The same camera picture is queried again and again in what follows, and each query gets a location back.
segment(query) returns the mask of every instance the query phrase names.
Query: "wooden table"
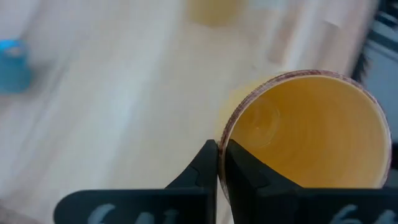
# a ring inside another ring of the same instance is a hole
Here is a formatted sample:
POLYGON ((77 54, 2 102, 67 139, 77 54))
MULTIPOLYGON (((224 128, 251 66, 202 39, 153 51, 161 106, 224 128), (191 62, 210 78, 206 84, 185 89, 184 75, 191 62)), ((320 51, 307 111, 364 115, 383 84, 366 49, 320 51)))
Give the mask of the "wooden table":
POLYGON ((216 136, 231 90, 281 70, 349 73, 375 9, 258 1, 210 27, 185 3, 0 0, 0 30, 27 42, 35 72, 28 92, 0 97, 1 223, 51 223, 81 189, 165 187, 216 136))

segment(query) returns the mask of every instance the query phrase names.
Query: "blue container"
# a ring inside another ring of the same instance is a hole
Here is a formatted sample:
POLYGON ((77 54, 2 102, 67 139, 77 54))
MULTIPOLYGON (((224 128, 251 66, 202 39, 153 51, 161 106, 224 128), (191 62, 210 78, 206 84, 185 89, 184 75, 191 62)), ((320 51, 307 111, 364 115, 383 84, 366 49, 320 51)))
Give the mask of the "blue container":
POLYGON ((31 78, 22 42, 0 40, 0 93, 20 93, 29 87, 31 78))

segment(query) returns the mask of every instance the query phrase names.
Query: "cup rim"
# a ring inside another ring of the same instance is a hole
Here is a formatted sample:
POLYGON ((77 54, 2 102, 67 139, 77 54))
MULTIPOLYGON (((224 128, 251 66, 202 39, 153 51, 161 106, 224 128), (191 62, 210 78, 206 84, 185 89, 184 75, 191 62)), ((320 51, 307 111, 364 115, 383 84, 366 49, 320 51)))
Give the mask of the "cup rim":
POLYGON ((380 180, 380 183, 376 187, 382 187, 387 180, 387 175, 388 171, 390 168, 391 164, 391 157, 392 157, 392 152, 391 152, 391 132, 389 130, 389 126, 387 123, 386 115, 384 114, 380 104, 377 102, 377 99, 373 97, 370 92, 365 90, 361 84, 358 82, 354 81, 351 78, 348 78, 344 75, 341 75, 336 72, 331 72, 327 70, 297 70, 294 72, 287 72, 280 74, 274 78, 271 78, 270 80, 264 82, 263 84, 259 85, 257 88, 255 88, 252 92, 250 92, 241 102, 240 104, 235 108, 233 113, 228 119, 228 122, 225 125, 225 128, 223 130, 223 133, 221 135, 221 139, 217 142, 218 144, 218 155, 219 155, 219 163, 218 163, 218 175, 220 179, 220 184, 221 188, 223 189, 224 196, 226 197, 227 201, 229 202, 229 194, 228 194, 228 188, 226 185, 226 175, 225 175, 225 154, 226 154, 226 147, 228 145, 228 141, 231 137, 233 128, 240 118, 240 116, 243 114, 243 112, 246 110, 246 108, 256 99, 258 99, 263 93, 265 93, 267 90, 270 90, 272 87, 275 87, 276 85, 279 85, 281 83, 294 80, 297 78, 303 78, 303 77, 325 77, 325 78, 332 78, 335 80, 338 80, 340 82, 343 82, 347 85, 351 85, 353 87, 356 87, 357 90, 362 92, 369 100, 372 101, 374 108, 377 110, 379 113, 379 117, 381 119, 381 122, 383 126, 385 127, 385 138, 386 138, 386 144, 388 146, 387 148, 387 163, 386 167, 384 168, 384 173, 382 175, 382 179, 380 180))

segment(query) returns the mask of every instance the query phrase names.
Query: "yellow object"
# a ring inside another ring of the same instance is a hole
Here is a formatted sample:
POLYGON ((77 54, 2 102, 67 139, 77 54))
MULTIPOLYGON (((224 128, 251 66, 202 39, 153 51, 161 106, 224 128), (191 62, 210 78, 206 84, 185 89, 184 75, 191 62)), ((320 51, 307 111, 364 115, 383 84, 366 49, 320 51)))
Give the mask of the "yellow object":
POLYGON ((194 22, 206 26, 225 26, 244 7, 244 0, 188 0, 188 13, 194 22))
POLYGON ((222 153, 230 137, 302 187, 382 186, 391 156, 389 128, 376 100, 354 81, 303 70, 247 92, 237 91, 224 111, 232 116, 219 142, 222 153))

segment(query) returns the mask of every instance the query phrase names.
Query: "blurry background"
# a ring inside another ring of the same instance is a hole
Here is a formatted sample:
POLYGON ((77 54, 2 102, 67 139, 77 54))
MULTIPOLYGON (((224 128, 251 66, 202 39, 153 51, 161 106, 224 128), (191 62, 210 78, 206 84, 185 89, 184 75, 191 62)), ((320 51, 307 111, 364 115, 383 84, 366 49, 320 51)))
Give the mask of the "blurry background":
MULTIPOLYGON (((351 76, 378 4, 0 0, 0 39, 22 39, 34 73, 25 93, 0 96, 0 222, 52 223, 81 189, 165 187, 215 137, 231 91, 288 70, 351 76)), ((387 108, 371 83, 392 88, 394 51, 371 42, 363 83, 387 108)), ((218 222, 231 222, 218 196, 218 222)))

